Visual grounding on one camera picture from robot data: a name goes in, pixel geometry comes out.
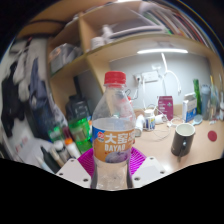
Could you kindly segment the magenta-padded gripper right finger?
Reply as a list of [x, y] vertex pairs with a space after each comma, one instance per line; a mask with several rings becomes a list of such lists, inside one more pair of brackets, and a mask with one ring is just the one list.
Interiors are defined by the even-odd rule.
[[129, 188], [140, 188], [166, 176], [166, 170], [155, 157], [146, 157], [136, 148], [131, 149], [127, 171]]

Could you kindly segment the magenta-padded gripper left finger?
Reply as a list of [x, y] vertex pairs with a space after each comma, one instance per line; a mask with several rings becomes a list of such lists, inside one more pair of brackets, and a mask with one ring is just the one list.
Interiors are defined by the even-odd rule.
[[81, 187], [89, 188], [94, 170], [93, 149], [89, 149], [78, 159], [69, 159], [56, 175]]

